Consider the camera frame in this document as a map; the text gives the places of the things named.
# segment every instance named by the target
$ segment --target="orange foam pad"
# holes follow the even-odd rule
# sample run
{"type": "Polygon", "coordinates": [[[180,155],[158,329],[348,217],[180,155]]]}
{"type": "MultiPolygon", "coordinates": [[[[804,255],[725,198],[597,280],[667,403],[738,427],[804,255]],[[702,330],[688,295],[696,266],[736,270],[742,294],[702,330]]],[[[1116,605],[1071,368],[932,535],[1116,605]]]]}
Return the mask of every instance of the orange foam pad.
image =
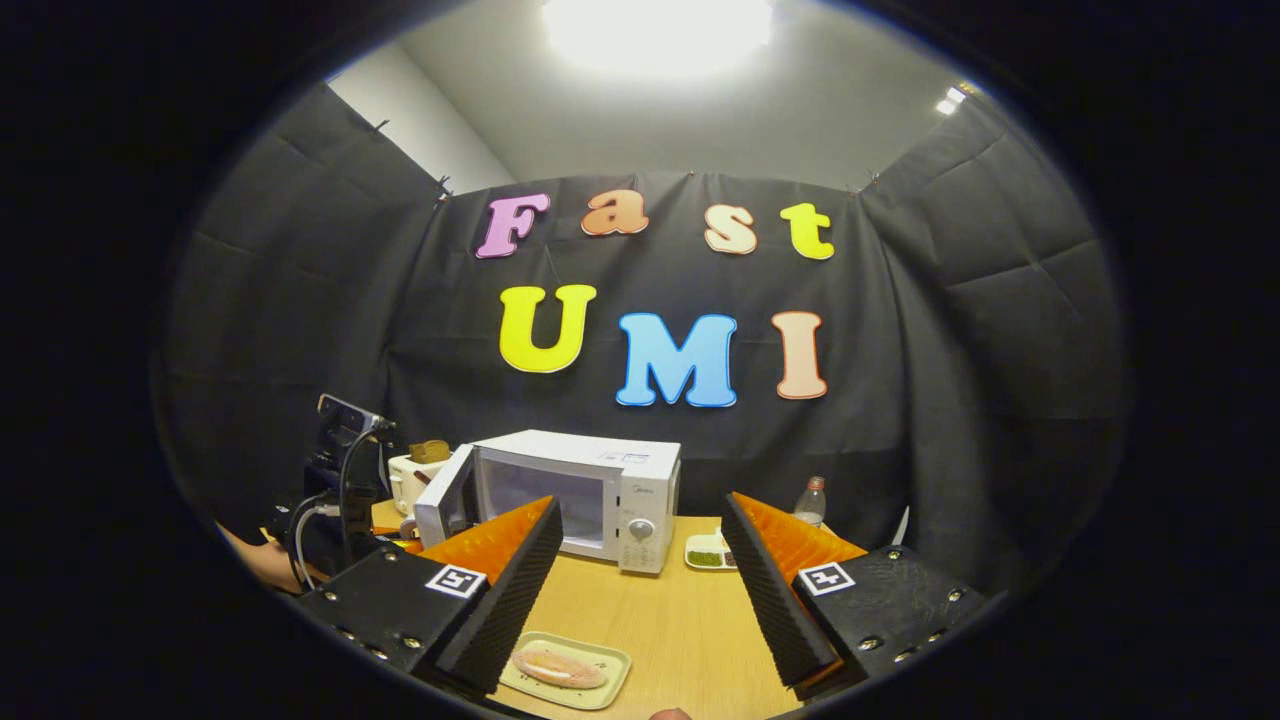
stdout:
{"type": "Polygon", "coordinates": [[[805,568],[827,562],[844,562],[867,555],[867,551],[856,544],[823,532],[822,528],[814,528],[790,512],[783,512],[739,492],[732,495],[751,520],[755,532],[759,533],[773,564],[777,565],[782,578],[787,582],[787,587],[805,568]]]}
{"type": "Polygon", "coordinates": [[[521,505],[415,555],[484,573],[494,585],[550,503],[552,496],[547,496],[521,505]]]}

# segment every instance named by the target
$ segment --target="yellow letter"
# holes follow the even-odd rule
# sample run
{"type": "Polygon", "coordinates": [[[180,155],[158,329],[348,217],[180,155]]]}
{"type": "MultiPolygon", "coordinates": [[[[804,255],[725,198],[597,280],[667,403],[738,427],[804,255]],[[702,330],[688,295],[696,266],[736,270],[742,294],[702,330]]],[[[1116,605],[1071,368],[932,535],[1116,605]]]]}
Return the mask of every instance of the yellow letter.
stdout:
{"type": "Polygon", "coordinates": [[[649,227],[649,218],[644,217],[644,196],[634,190],[602,192],[586,205],[591,208],[582,218],[582,232],[586,234],[631,234],[649,227]]]}
{"type": "Polygon", "coordinates": [[[836,246],[818,238],[818,228],[829,228],[831,218],[819,215],[813,202],[801,202],[782,210],[782,219],[791,220],[791,245],[796,252],[814,260],[826,260],[836,254],[836,246]]]}
{"type": "Polygon", "coordinates": [[[498,350],[508,365],[526,373],[554,373],[577,360],[582,351],[582,332],[586,328],[586,304],[595,297],[589,284],[567,284],[556,291],[564,304],[561,313],[561,337],[553,347],[534,347],[534,310],[547,297],[540,287],[508,287],[502,291],[502,329],[498,332],[498,350]]]}
{"type": "Polygon", "coordinates": [[[755,233],[750,225],[755,222],[746,208],[732,205],[712,205],[707,209],[707,224],[710,229],[703,233],[707,245],[716,252],[731,252],[733,255],[746,255],[755,250],[755,233]]]}
{"type": "Polygon", "coordinates": [[[778,313],[773,327],[782,333],[782,382],[778,396],[809,400],[827,395],[827,383],[818,377],[818,347],[814,333],[822,318],[813,313],[778,313]]]}

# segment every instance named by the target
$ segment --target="peach letter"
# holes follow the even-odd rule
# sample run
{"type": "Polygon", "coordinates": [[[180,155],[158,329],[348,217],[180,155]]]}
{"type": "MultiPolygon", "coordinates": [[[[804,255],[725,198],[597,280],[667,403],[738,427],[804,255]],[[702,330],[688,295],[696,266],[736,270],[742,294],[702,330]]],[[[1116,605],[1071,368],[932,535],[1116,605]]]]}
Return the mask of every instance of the peach letter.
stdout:
{"type": "Polygon", "coordinates": [[[827,395],[827,383],[818,377],[818,346],[814,332],[822,318],[813,313],[778,313],[773,327],[782,333],[782,382],[778,396],[810,400],[827,395]]]}
{"type": "Polygon", "coordinates": [[[746,208],[712,205],[703,217],[707,218],[709,225],[703,237],[716,252],[746,255],[755,250],[755,233],[749,227],[755,219],[746,211],[746,208]]]}
{"type": "Polygon", "coordinates": [[[796,252],[814,260],[836,254],[836,246],[818,238],[818,228],[829,228],[831,218],[819,215],[813,202],[801,202],[782,210],[782,219],[791,220],[791,245],[796,252]]]}
{"type": "Polygon", "coordinates": [[[634,190],[611,190],[586,204],[591,211],[582,218],[586,234],[637,233],[649,227],[644,217],[644,196],[634,190]]]}

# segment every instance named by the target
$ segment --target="cable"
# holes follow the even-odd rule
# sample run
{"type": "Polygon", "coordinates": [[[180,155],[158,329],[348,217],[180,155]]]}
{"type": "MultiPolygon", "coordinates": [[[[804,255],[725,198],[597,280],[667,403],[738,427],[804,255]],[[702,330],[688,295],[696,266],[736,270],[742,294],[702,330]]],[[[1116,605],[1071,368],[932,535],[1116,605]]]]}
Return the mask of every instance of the cable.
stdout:
{"type": "Polygon", "coordinates": [[[347,477],[351,471],[351,459],[360,450],[360,445],[366,439],[371,438],[379,428],[369,428],[367,430],[356,436],[352,441],[351,447],[347,450],[347,455],[342,459],[342,471],[338,473],[338,507],[340,514],[338,515],[339,525],[342,527],[342,552],[348,562],[355,559],[351,556],[351,537],[347,534],[347,477]]]}
{"type": "Polygon", "coordinates": [[[383,443],[378,443],[378,477],[383,480],[383,489],[387,491],[387,495],[394,495],[392,482],[387,479],[387,446],[383,443]]]}
{"type": "Polygon", "coordinates": [[[302,518],[298,519],[298,532],[294,533],[294,536],[293,536],[293,546],[294,546],[294,550],[298,553],[298,564],[302,565],[302,577],[307,579],[307,584],[311,585],[311,589],[316,589],[316,583],[315,583],[315,580],[311,579],[311,573],[307,573],[307,570],[306,570],[307,561],[302,556],[302,528],[306,527],[307,519],[310,519],[312,515],[315,515],[320,510],[316,509],[316,507],[307,507],[302,512],[302,518]]]}
{"type": "MultiPolygon", "coordinates": [[[[314,496],[303,500],[302,502],[298,503],[297,507],[293,509],[293,515],[289,518],[289,538],[292,538],[294,542],[292,542],[292,543],[291,542],[285,542],[284,543],[284,552],[285,552],[285,555],[289,556],[289,570],[293,573],[293,579],[298,582],[298,588],[300,589],[302,588],[303,582],[302,582],[302,577],[298,575],[298,564],[301,562],[301,559],[298,556],[302,555],[301,553],[302,532],[301,532],[301,528],[298,527],[300,525],[298,518],[300,518],[300,514],[303,510],[306,510],[307,507],[310,507],[312,503],[317,502],[324,496],[325,496],[324,492],[319,492],[319,493],[316,493],[316,495],[314,495],[314,496]],[[300,552],[294,553],[293,552],[294,547],[300,548],[300,552]]],[[[311,575],[306,571],[306,565],[302,565],[302,575],[306,575],[307,580],[311,579],[311,575]]]]}
{"type": "MultiPolygon", "coordinates": [[[[316,589],[316,583],[315,583],[315,580],[311,579],[311,573],[306,571],[307,560],[302,555],[302,528],[306,527],[307,520],[312,515],[326,515],[329,518],[337,518],[340,514],[342,514],[342,507],[339,507],[337,505],[317,505],[317,506],[314,506],[314,507],[307,507],[302,512],[302,516],[298,518],[298,532],[294,533],[294,536],[293,536],[294,550],[298,552],[298,565],[302,565],[302,568],[303,568],[302,577],[307,579],[307,584],[311,585],[311,589],[316,589]]],[[[294,577],[297,577],[297,570],[294,570],[294,577]]]]}

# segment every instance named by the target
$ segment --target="pink letter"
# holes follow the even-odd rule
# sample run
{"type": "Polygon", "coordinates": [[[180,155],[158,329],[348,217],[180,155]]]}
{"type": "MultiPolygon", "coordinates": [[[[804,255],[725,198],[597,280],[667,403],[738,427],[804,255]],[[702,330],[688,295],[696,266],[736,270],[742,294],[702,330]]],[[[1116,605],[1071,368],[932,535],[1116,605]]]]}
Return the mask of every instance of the pink letter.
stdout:
{"type": "Polygon", "coordinates": [[[813,313],[778,313],[773,327],[782,333],[782,382],[778,396],[810,400],[827,395],[827,383],[818,377],[818,347],[814,333],[822,318],[813,313]]]}
{"type": "Polygon", "coordinates": [[[545,213],[550,206],[552,199],[545,192],[490,202],[489,209],[493,210],[493,218],[489,220],[489,232],[484,236],[484,245],[476,250],[476,258],[504,258],[515,252],[516,243],[511,241],[511,231],[516,231],[516,237],[525,237],[534,227],[534,210],[545,213]],[[521,208],[531,208],[531,210],[517,213],[521,208]]]}

